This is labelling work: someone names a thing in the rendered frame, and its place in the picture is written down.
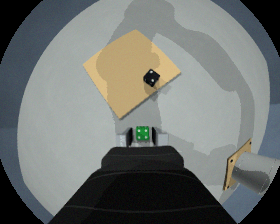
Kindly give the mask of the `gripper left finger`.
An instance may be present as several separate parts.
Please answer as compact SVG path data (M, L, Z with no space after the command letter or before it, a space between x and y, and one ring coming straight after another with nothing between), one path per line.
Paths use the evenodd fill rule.
M133 141L133 129L128 127L122 134L116 135L116 147L129 147Z

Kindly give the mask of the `black die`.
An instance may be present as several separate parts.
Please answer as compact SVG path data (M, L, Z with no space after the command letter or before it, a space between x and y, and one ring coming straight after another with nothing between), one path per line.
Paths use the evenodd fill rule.
M156 82L159 80L160 75L156 73L154 70L150 69L143 77L143 81L147 83L149 86L153 87Z

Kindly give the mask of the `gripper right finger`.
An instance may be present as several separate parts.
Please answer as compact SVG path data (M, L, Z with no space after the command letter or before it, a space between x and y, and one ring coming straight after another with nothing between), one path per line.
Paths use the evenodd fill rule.
M152 141L156 146L168 146L168 133L162 133L157 127L152 127Z

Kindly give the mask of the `green die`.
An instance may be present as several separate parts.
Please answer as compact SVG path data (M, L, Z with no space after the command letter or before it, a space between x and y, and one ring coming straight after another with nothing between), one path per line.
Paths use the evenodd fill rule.
M149 140L149 127L137 126L136 127L136 140Z

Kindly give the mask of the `tan square mat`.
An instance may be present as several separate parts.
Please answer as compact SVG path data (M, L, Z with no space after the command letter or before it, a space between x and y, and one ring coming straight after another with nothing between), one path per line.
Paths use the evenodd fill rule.
M136 29L101 49L83 66L119 119L181 73ZM160 75L153 87L143 81L150 69Z

